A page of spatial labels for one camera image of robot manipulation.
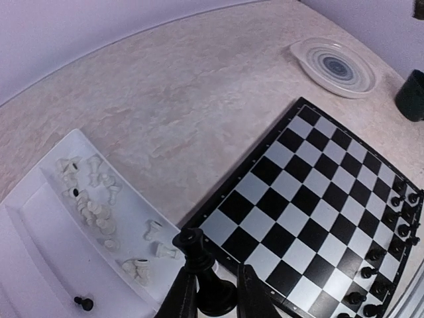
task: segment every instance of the pile of white chess pieces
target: pile of white chess pieces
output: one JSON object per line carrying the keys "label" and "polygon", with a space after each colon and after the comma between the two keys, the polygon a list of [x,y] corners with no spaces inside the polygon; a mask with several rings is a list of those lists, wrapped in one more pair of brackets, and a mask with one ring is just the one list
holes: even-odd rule
{"label": "pile of white chess pieces", "polygon": [[[78,168],[82,158],[79,156],[70,159],[59,159],[56,162],[56,169],[62,181],[65,183],[67,190],[62,194],[76,200],[77,210],[85,219],[85,222],[90,227],[98,227],[100,233],[106,236],[103,241],[103,246],[109,252],[116,252],[120,248],[119,241],[112,235],[116,234],[117,224],[113,218],[113,212],[110,207],[95,202],[89,198],[86,189],[78,189],[78,179],[76,174],[80,171]],[[115,205],[117,202],[117,195],[122,190],[122,185],[117,184],[115,177],[109,174],[100,173],[99,167],[103,163],[102,159],[96,155],[86,160],[90,168],[88,175],[91,187],[98,187],[102,183],[109,192],[109,205]],[[143,238],[152,242],[155,236],[162,230],[163,226],[156,221],[149,220],[148,230]],[[156,257],[178,259],[180,252],[176,248],[169,248],[161,242],[156,244]],[[129,259],[126,260],[121,268],[132,279],[136,280],[140,285],[147,286],[150,281],[150,262],[145,259]]]}

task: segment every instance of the beige table surface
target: beige table surface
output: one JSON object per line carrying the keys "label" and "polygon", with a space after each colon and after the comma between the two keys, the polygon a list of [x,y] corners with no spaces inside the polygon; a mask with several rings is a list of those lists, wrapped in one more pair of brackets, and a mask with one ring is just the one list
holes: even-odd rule
{"label": "beige table surface", "polygon": [[[368,60],[382,79],[375,92],[349,100],[313,83],[288,51],[311,36],[342,42]],[[79,128],[147,200],[181,225],[300,96],[424,187],[424,123],[411,123],[396,109],[393,98],[402,82],[367,47],[296,0],[176,21],[98,50],[0,108],[0,199]],[[423,257],[420,244],[394,300]]]}

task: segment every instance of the black cup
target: black cup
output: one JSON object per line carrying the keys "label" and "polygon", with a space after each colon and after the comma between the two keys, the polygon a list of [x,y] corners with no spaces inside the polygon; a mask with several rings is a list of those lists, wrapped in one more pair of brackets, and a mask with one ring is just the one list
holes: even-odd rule
{"label": "black cup", "polygon": [[398,91],[395,103],[403,116],[410,121],[424,120],[424,73],[413,70]]}

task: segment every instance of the chessboard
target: chessboard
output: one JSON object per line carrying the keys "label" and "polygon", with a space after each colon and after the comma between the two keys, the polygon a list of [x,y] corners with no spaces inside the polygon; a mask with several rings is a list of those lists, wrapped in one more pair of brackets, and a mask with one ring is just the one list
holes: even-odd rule
{"label": "chessboard", "polygon": [[419,240],[423,197],[300,98],[185,227],[203,229],[232,273],[251,264],[294,317],[381,318]]}

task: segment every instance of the background wall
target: background wall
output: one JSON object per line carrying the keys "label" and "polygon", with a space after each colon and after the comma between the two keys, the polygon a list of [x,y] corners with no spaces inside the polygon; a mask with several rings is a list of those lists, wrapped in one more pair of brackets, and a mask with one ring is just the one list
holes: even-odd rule
{"label": "background wall", "polygon": [[138,31],[252,0],[6,0],[0,105],[62,66]]}
{"label": "background wall", "polygon": [[414,0],[301,0],[361,40],[406,78],[424,71],[424,21]]}

